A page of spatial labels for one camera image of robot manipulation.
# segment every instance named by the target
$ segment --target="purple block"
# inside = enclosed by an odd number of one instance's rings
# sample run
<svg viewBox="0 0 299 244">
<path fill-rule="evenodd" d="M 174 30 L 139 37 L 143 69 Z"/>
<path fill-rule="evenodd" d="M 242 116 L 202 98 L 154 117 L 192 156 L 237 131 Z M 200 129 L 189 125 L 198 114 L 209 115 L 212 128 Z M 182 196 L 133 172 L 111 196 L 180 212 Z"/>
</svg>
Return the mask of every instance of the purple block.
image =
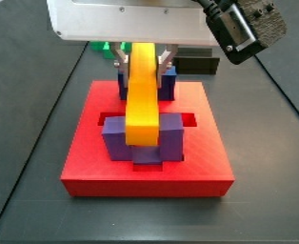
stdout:
<svg viewBox="0 0 299 244">
<path fill-rule="evenodd" d="M 134 164 L 156 165 L 156 164 L 162 163 L 162 160 L 160 158 L 158 147 L 133 146 L 131 154 L 133 154 L 133 163 Z"/>
<path fill-rule="evenodd" d="M 122 72 L 118 72 L 119 99 L 126 100 L 127 88 L 122 84 Z"/>
<path fill-rule="evenodd" d="M 111 161 L 131 161 L 131 150 L 125 145 L 125 118 L 106 117 L 102 127 L 102 139 Z"/>
<path fill-rule="evenodd" d="M 180 113 L 160 114 L 160 158 L 162 161 L 182 160 L 182 120 Z"/>
<path fill-rule="evenodd" d="M 173 66 L 161 77 L 161 88 L 157 90 L 158 101 L 174 101 L 176 67 Z"/>
</svg>

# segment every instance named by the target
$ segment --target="metal bracket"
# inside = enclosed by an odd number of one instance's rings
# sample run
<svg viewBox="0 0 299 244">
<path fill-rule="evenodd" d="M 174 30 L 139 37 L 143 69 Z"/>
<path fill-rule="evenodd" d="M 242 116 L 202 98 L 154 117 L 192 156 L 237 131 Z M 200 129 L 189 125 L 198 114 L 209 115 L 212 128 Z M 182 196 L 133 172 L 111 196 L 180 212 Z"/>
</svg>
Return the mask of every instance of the metal bracket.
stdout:
<svg viewBox="0 0 299 244">
<path fill-rule="evenodd" d="M 173 66 L 173 58 L 177 53 L 177 44 L 166 44 L 165 50 L 161 56 L 158 56 L 158 66 L 157 66 L 157 88 L 161 88 L 161 78 L 162 74 Z"/>
<path fill-rule="evenodd" d="M 114 67 L 118 68 L 118 71 L 122 73 L 122 84 L 123 87 L 127 87 L 127 55 L 125 55 L 121 45 L 121 42 L 110 42 L 110 52 L 114 54 L 117 61 L 114 61 Z"/>
</svg>

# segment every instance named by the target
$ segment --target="yellow block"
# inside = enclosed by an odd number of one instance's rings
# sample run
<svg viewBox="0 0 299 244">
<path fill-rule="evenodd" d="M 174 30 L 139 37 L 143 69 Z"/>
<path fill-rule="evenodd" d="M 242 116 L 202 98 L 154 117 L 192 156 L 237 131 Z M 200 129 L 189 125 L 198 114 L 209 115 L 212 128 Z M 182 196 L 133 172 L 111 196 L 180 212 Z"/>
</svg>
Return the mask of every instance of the yellow block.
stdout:
<svg viewBox="0 0 299 244">
<path fill-rule="evenodd" d="M 157 146 L 158 106 L 152 43 L 133 43 L 125 106 L 125 144 Z"/>
</svg>

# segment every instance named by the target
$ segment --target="plastic block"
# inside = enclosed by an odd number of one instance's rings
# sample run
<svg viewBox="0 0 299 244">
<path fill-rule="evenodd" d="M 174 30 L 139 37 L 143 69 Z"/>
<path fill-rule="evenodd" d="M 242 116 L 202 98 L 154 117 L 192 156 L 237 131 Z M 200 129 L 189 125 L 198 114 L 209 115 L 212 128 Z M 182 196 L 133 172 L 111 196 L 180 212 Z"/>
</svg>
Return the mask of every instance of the plastic block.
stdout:
<svg viewBox="0 0 299 244">
<path fill-rule="evenodd" d="M 142 165 L 158 165 L 162 163 L 158 147 L 131 147 L 133 163 Z"/>
<path fill-rule="evenodd" d="M 158 106 L 156 57 L 152 43 L 134 43 L 130 54 L 125 107 L 125 144 L 157 146 Z"/>
<path fill-rule="evenodd" d="M 162 75 L 161 88 L 157 90 L 158 101 L 174 100 L 176 67 L 173 66 Z"/>
<path fill-rule="evenodd" d="M 114 54 L 110 52 L 110 45 L 109 42 L 105 43 L 103 48 L 102 48 L 102 56 L 106 59 L 114 59 Z"/>
<path fill-rule="evenodd" d="M 118 88 L 119 88 L 119 99 L 126 100 L 127 88 L 122 84 L 122 73 L 118 72 Z"/>
<path fill-rule="evenodd" d="M 94 51 L 102 51 L 105 42 L 90 42 L 90 47 Z"/>
<path fill-rule="evenodd" d="M 131 52 L 131 43 L 129 43 L 129 42 L 125 42 L 123 43 L 123 51 L 126 53 L 130 53 Z"/>
<path fill-rule="evenodd" d="M 97 125 L 102 113 L 123 112 L 117 81 L 94 81 L 67 153 L 61 180 L 71 196 L 222 196 L 233 182 L 230 164 L 201 82 L 176 83 L 176 101 L 161 112 L 180 112 L 184 161 L 133 165 L 109 158 Z"/>
<path fill-rule="evenodd" d="M 113 161 L 130 161 L 131 150 L 125 145 L 123 117 L 106 117 L 102 127 L 105 147 Z"/>
<path fill-rule="evenodd" d="M 119 98 L 126 99 L 127 88 L 122 85 L 122 73 L 118 72 Z M 158 101 L 174 100 L 174 85 L 176 85 L 176 67 L 172 67 L 162 75 L 161 88 L 157 89 Z"/>
<path fill-rule="evenodd" d="M 182 160 L 182 120 L 180 113 L 160 114 L 160 158 L 162 161 Z"/>
</svg>

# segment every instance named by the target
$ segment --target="red base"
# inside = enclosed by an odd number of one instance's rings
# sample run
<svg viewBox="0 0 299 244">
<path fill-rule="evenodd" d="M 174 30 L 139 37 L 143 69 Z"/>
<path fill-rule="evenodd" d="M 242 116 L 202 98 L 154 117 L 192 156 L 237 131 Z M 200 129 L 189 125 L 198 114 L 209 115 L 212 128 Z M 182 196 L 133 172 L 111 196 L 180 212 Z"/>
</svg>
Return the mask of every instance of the red base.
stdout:
<svg viewBox="0 0 299 244">
<path fill-rule="evenodd" d="M 160 112 L 181 112 L 184 161 L 134 166 L 109 160 L 101 129 L 105 116 L 123 114 L 117 82 L 95 81 L 82 111 L 61 180 L 71 196 L 222 196 L 233 182 L 204 87 L 176 83 L 176 101 L 158 102 Z"/>
</svg>

